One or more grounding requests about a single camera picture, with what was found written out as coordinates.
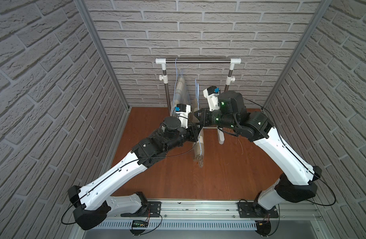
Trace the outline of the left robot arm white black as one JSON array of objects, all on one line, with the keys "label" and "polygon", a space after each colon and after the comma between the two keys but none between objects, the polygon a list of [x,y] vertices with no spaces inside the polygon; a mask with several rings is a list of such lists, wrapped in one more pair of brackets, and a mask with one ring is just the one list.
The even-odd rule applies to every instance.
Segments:
[{"label": "left robot arm white black", "polygon": [[159,128],[139,141],[115,166],[85,186],[72,186],[68,197],[75,223],[87,231],[102,223],[107,216],[147,217],[149,203],[141,192],[119,198],[112,197],[130,179],[167,157],[167,153],[185,142],[196,142],[203,126],[184,117],[166,117]]}]

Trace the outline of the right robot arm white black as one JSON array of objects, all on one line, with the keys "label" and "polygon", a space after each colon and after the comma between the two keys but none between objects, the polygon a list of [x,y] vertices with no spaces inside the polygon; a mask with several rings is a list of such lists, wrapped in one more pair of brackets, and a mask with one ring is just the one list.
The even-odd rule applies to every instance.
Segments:
[{"label": "right robot arm white black", "polygon": [[298,203],[316,196],[315,182],[321,179],[321,168],[304,161],[263,112],[248,112],[243,96],[236,91],[222,93],[211,86],[203,94],[209,108],[195,112],[201,126],[233,130],[233,136],[245,137],[260,147],[283,172],[272,186],[256,196],[253,202],[256,213],[265,213],[283,201]]}]

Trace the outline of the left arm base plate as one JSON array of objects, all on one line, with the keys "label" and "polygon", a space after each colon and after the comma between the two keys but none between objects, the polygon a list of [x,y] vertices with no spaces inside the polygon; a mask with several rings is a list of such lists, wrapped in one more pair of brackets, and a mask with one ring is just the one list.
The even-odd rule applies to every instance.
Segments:
[{"label": "left arm base plate", "polygon": [[161,212],[161,201],[151,201],[146,205],[142,205],[141,208],[135,213],[124,213],[121,214],[121,217],[151,217],[151,218],[159,218]]}]

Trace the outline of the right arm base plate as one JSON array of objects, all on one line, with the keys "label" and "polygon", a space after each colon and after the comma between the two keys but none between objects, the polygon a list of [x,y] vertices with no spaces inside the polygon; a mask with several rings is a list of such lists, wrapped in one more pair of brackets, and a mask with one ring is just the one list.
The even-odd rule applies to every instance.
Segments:
[{"label": "right arm base plate", "polygon": [[258,218],[279,218],[279,211],[274,206],[270,210],[266,210],[259,205],[255,206],[253,202],[248,201],[239,201],[237,202],[237,208],[240,218],[250,218],[250,219],[258,219]]}]

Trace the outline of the brown beige plaid scarf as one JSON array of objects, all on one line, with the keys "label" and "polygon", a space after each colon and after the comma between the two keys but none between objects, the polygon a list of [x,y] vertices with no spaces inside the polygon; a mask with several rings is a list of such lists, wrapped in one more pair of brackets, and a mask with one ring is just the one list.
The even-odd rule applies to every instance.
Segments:
[{"label": "brown beige plaid scarf", "polygon": [[[192,113],[194,113],[198,110],[199,110],[198,99],[194,99],[193,105],[192,105]],[[202,168],[204,165],[204,154],[205,154],[204,134],[202,131],[199,133],[197,143],[194,146],[194,154],[195,154],[194,162],[197,162],[199,167]]]}]

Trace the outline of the blue cream plaid scarf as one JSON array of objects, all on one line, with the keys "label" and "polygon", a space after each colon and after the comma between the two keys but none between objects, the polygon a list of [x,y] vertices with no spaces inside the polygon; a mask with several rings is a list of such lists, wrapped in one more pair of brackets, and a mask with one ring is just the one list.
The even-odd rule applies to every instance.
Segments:
[{"label": "blue cream plaid scarf", "polygon": [[186,84],[185,78],[182,75],[179,75],[178,79],[177,79],[175,93],[174,93],[173,100],[171,103],[171,106],[172,106],[171,112],[170,112],[171,116],[174,114],[174,108],[177,106],[177,104],[191,105],[191,99],[189,96],[187,84]]}]

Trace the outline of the light blue wire hanger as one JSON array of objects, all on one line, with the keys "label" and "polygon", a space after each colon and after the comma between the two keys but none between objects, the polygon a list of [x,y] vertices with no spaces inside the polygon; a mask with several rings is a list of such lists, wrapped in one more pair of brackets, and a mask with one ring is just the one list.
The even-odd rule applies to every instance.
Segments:
[{"label": "light blue wire hanger", "polygon": [[198,101],[199,101],[200,87],[199,87],[199,84],[198,84],[197,80],[195,80],[195,96],[196,96],[196,99],[198,99]]},{"label": "light blue wire hanger", "polygon": [[186,104],[187,103],[187,86],[183,75],[179,74],[177,68],[177,61],[175,59],[175,70],[176,70],[176,81],[174,85],[174,96],[173,96],[173,107],[177,104]]}]

